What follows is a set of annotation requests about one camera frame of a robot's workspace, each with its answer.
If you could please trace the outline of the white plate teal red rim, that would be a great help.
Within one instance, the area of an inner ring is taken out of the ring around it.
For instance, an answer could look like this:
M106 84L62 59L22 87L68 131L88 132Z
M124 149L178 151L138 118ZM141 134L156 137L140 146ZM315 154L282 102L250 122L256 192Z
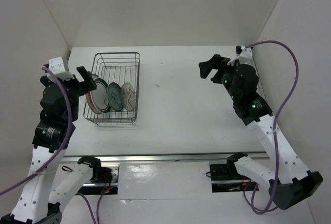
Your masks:
M94 91L91 91L92 102L101 113L109 113L111 107L107 98L108 84L104 79L99 77L95 78L94 81L97 87Z

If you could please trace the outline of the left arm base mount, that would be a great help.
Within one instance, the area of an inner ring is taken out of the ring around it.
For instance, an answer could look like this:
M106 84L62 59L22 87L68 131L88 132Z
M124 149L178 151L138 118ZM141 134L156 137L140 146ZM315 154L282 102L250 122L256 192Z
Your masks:
M85 196L116 195L119 166L106 166L92 156L82 156L58 186L62 194Z

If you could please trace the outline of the clear glass plate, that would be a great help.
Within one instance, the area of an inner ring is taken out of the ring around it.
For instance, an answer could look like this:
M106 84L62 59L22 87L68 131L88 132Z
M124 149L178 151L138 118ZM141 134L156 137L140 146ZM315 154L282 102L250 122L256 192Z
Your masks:
M121 87L121 94L123 99L124 108L132 112L136 109L136 95L131 84L124 83Z

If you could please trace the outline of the orange sunburst plate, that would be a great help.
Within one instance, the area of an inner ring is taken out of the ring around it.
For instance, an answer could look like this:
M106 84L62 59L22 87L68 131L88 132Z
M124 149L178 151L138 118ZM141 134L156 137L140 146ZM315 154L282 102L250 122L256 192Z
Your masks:
M92 74L92 79L96 83L96 89L86 94L86 101L94 113L105 113L108 108L106 103L106 87L98 75Z

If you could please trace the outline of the blue floral plate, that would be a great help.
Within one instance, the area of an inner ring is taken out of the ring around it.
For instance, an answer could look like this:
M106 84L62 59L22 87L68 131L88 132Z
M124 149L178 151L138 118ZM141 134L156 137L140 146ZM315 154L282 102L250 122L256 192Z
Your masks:
M121 94L121 87L117 83L112 82L108 85L107 98L112 110L116 112L122 111L124 108L124 101Z

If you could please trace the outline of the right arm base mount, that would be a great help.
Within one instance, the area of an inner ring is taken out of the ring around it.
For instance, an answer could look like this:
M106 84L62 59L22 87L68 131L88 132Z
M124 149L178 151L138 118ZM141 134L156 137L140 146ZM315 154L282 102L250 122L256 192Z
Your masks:
M248 155L238 152L229 156L226 163L209 165L209 171L205 175L212 182L212 193L254 190L255 183L250 178L240 175L235 168L234 163L243 157L246 158Z

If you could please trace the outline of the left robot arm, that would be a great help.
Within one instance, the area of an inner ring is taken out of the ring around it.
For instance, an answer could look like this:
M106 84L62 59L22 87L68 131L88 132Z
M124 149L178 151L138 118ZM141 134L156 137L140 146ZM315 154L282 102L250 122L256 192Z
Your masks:
M87 183L103 183L104 191L111 188L112 170L101 165L100 159L82 156L75 168L52 189L61 159L78 119L79 98L96 89L91 72L77 67L83 81L68 69L52 69L44 65L46 75L40 78L45 86L40 105L40 122L33 138L33 155L28 176L1 192L2 195L23 185L23 191L11 213L1 223L60 223L63 211L71 199Z

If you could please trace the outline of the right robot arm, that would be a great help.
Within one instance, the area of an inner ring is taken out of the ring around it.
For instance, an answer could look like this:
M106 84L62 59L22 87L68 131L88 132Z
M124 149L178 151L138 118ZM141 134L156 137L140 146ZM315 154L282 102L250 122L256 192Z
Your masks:
M286 210L313 195L323 182L318 171L312 172L299 158L274 122L275 117L265 99L257 92L259 77L248 64L229 64L229 58L215 54L199 63L200 77L207 78L215 69L211 81L222 84L233 101L233 109L261 142L275 169L238 152L227 158L226 173L230 178L248 177L268 190L272 202Z

